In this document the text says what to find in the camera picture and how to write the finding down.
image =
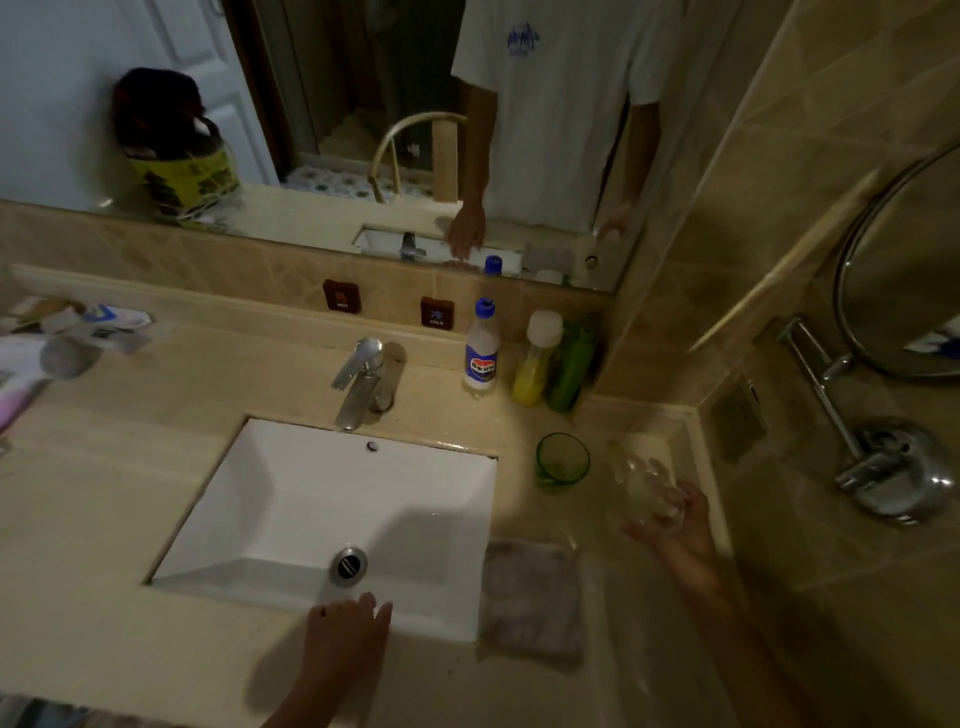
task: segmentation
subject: mirror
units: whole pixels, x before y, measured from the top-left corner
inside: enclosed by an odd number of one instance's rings
[[[0,197],[612,291],[719,48],[684,6],[8,3]]]
[[[848,231],[834,312],[882,374],[960,379],[960,144],[910,165]]]

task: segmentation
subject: hand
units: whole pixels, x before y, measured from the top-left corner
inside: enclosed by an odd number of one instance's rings
[[[387,602],[374,617],[375,606],[376,598],[367,592],[356,601],[310,610],[295,691],[343,693],[380,666],[394,605]]]
[[[611,210],[607,219],[597,230],[597,240],[603,240],[611,232],[617,231],[621,235],[627,231],[630,224],[630,213],[634,211],[633,202],[623,202]]]
[[[463,206],[450,223],[444,240],[450,246],[450,254],[460,260],[466,260],[470,248],[481,248],[487,234],[487,214],[483,203],[464,200]]]
[[[630,519],[624,522],[623,532],[653,549],[686,593],[722,593],[723,586],[716,568],[716,548],[710,535],[707,498],[697,486],[686,480],[678,480],[677,486],[679,491],[658,487],[657,495],[685,510],[683,525],[669,530],[668,523],[657,519],[654,525]]]

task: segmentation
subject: bottle label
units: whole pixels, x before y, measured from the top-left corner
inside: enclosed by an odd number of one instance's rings
[[[481,356],[467,347],[467,376],[476,381],[492,381],[496,376],[496,352]]]

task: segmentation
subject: white sink basin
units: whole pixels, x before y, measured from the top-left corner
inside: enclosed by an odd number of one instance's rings
[[[396,629],[470,642],[495,480],[482,455],[249,420],[151,584],[291,611],[369,591]]]

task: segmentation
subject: yellow bottle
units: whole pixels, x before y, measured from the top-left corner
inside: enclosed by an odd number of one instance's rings
[[[555,311],[534,311],[527,326],[526,356],[514,380],[514,400],[533,406],[543,397],[550,359],[564,337],[564,318]]]

